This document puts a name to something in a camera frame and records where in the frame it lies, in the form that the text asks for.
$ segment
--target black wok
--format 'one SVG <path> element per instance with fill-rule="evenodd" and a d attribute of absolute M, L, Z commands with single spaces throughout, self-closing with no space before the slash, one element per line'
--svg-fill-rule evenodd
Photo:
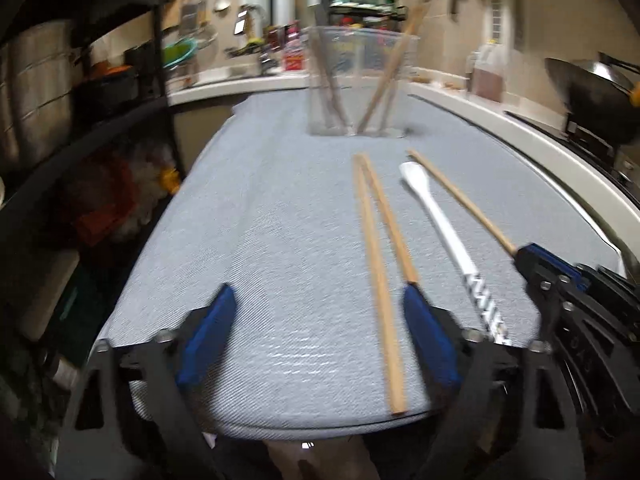
<path fill-rule="evenodd" d="M 581 127 L 613 146 L 629 144 L 640 134 L 640 108 L 631 104 L 631 82 L 622 74 L 613 70 L 610 80 L 606 74 L 600 76 L 549 57 L 545 65 L 564 105 Z"/>

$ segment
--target ironing board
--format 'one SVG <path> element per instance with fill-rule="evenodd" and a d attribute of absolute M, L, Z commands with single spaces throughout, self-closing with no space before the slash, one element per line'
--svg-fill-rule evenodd
<path fill-rule="evenodd" d="M 408 411 L 386 402 L 378 320 L 351 157 L 367 152 L 420 284 L 460 325 L 480 328 L 462 280 L 400 179 L 406 149 L 423 153 L 518 246 L 617 269 L 619 256 L 576 209 L 507 146 L 461 118 L 408 98 L 403 139 L 315 137 L 307 90 L 255 94 L 200 154 L 146 244 L 101 337 L 133 344 L 179 325 L 223 282 L 239 300 L 219 364 L 190 404 L 203 429 L 302 440 L 406 424 L 431 402 L 401 310 L 401 276 L 382 224 Z M 538 313 L 497 242 L 435 182 L 432 192 L 487 280 L 515 344 Z M 144 410 L 144 389 L 137 388 Z"/>

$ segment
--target white spatula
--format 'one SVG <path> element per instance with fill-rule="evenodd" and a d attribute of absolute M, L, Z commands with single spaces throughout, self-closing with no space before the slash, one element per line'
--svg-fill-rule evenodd
<path fill-rule="evenodd" d="M 429 175 L 427 171 L 417 162 L 404 162 L 400 165 L 400 173 L 431 216 L 431 220 L 439 232 L 447 251 L 449 251 L 464 278 L 466 291 L 471 297 L 485 328 L 496 343 L 511 345 L 507 327 L 502 321 L 502 316 L 495 306 L 491 293 L 484 284 L 484 279 L 480 276 L 478 268 L 466 252 L 449 219 L 429 191 Z"/>

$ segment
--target green bowl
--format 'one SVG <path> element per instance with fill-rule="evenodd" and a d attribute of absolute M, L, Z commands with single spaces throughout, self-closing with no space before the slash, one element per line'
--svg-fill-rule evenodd
<path fill-rule="evenodd" d="M 162 50 L 162 63 L 164 68 L 173 68 L 193 56 L 198 43 L 192 38 L 183 38 L 174 44 L 166 46 Z"/>

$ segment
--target clear plastic container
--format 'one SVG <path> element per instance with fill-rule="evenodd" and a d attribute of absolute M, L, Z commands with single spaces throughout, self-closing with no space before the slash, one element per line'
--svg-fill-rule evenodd
<path fill-rule="evenodd" d="M 478 49 L 474 65 L 472 90 L 477 96 L 498 103 L 502 102 L 504 92 L 504 46 L 489 42 Z"/>
<path fill-rule="evenodd" d="M 322 50 L 326 53 L 328 71 L 333 83 L 320 70 L 313 55 L 313 34 L 322 35 Z M 387 30 L 348 27 L 316 27 L 308 32 L 307 53 L 309 71 L 309 131 L 315 135 L 354 135 L 385 71 L 396 43 L 402 34 Z M 408 129 L 406 106 L 409 77 L 414 65 L 417 37 L 408 43 L 395 77 L 378 102 L 362 132 L 376 137 L 402 137 Z M 336 110 L 329 89 L 342 104 Z"/>

